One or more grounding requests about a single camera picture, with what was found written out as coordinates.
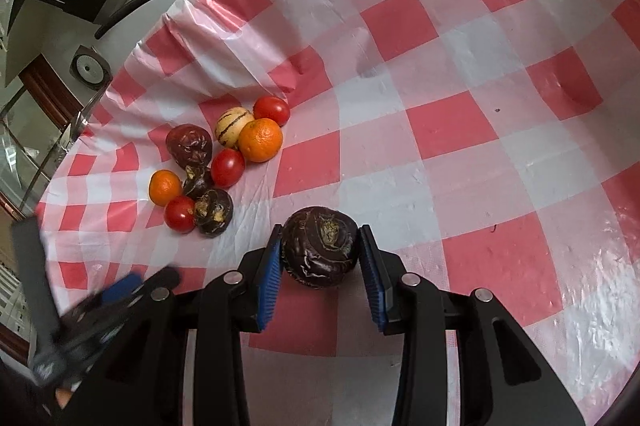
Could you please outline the red tomato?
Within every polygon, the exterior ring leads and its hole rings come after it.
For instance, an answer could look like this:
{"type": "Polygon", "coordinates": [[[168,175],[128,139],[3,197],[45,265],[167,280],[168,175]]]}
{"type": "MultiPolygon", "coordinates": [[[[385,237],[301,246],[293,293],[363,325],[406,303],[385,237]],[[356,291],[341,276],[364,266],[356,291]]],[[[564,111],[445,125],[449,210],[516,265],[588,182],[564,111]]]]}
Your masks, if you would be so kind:
{"type": "Polygon", "coordinates": [[[270,119],[284,126],[290,120],[291,109],[277,96],[262,96],[255,101],[253,114],[255,119],[270,119]]]}
{"type": "Polygon", "coordinates": [[[224,149],[218,152],[210,165],[214,186],[229,189],[242,177],[245,171],[245,159],[238,150],[224,149]]]}
{"type": "Polygon", "coordinates": [[[165,224],[178,233],[189,233],[195,228],[194,201],[179,195],[167,203],[164,210],[165,224]]]}

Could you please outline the large orange mandarin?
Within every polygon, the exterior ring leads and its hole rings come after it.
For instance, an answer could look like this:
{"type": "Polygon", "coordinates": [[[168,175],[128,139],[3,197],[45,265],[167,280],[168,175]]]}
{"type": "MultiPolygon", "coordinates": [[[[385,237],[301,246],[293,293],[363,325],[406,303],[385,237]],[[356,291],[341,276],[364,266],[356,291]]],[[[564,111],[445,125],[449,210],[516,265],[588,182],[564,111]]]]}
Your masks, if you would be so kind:
{"type": "Polygon", "coordinates": [[[281,127],[277,122],[264,117],[243,127],[238,139],[238,148],[245,160],[264,163],[277,155],[282,142],[281,127]]]}

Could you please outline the small striped yellow melon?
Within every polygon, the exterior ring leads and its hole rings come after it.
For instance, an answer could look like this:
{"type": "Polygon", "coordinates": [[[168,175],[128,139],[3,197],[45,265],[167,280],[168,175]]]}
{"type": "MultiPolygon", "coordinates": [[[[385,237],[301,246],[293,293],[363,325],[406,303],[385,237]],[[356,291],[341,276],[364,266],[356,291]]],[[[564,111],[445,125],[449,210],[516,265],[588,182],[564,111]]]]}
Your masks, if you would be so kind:
{"type": "Polygon", "coordinates": [[[224,111],[214,127],[217,141],[224,148],[233,149],[246,124],[254,121],[254,115],[247,108],[237,106],[224,111]]]}

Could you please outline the red white checkered tablecloth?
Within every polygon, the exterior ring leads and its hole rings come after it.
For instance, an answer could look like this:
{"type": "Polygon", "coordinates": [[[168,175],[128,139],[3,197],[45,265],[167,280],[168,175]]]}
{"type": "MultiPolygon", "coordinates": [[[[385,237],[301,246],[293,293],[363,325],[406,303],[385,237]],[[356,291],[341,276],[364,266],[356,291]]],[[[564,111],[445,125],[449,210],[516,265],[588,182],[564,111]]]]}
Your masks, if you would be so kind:
{"type": "Polygon", "coordinates": [[[54,297],[168,264],[199,289],[311,205],[491,290],[595,423],[639,360],[639,0],[175,1],[40,202],[54,297]],[[267,94],[283,145],[229,229],[171,232],[148,197],[167,132],[267,94]]]}

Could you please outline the medium orange mandarin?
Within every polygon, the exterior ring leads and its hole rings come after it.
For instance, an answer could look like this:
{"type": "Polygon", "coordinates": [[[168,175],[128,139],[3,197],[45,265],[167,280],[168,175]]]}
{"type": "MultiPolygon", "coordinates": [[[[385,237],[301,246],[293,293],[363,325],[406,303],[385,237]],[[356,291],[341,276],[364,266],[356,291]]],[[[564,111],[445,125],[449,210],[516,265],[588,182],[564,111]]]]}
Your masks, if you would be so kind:
{"type": "Polygon", "coordinates": [[[182,194],[182,181],[169,169],[159,169],[150,178],[148,192],[155,205],[165,207],[182,194]]]}

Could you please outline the wrinkled red apple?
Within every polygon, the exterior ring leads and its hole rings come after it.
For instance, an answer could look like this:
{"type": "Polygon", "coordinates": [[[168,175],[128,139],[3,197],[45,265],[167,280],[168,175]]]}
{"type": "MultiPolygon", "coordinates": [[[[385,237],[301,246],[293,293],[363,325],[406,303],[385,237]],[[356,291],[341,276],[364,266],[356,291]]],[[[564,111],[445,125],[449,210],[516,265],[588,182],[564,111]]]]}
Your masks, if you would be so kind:
{"type": "Polygon", "coordinates": [[[165,138],[168,153],[185,169],[187,166],[207,166],[213,157],[213,140],[205,128],[182,124],[168,131],[165,138]]]}

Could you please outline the wooden glass sliding door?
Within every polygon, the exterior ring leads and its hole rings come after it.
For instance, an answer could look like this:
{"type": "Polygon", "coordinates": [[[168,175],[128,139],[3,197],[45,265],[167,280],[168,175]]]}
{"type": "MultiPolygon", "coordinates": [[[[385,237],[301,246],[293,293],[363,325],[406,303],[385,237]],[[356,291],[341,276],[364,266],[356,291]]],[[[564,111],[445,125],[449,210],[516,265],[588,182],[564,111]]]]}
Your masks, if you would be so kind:
{"type": "Polygon", "coordinates": [[[1,85],[1,354],[26,364],[32,324],[11,241],[13,224],[32,215],[70,150],[84,105],[43,55],[1,85]]]}

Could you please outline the dark mangosteen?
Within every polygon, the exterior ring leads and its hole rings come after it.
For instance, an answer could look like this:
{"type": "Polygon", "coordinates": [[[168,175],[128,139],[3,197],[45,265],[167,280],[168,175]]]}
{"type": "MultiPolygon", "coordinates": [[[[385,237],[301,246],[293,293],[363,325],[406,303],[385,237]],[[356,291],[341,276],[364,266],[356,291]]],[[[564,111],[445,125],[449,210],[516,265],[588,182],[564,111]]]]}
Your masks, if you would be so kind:
{"type": "Polygon", "coordinates": [[[194,223],[206,237],[221,235],[233,216],[232,198],[224,189],[205,191],[194,203],[194,223]]]}
{"type": "Polygon", "coordinates": [[[357,230],[348,215],[335,209],[299,209],[283,227],[281,265],[306,287],[336,287],[357,264],[357,255],[352,251],[357,230]]]}
{"type": "Polygon", "coordinates": [[[196,201],[209,189],[214,187],[214,179],[209,168],[204,165],[186,165],[186,179],[182,185],[182,194],[196,201]]]}

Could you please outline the dark mangosteen back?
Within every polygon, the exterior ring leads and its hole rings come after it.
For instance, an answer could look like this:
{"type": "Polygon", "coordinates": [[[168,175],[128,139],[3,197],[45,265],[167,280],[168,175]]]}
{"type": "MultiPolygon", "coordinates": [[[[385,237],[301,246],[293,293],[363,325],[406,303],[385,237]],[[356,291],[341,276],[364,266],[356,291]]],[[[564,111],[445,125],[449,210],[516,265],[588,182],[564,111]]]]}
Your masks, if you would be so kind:
{"type": "Polygon", "coordinates": [[[182,185],[182,194],[196,201],[209,189],[214,187],[214,179],[209,168],[204,165],[186,165],[186,179],[182,185]]]}

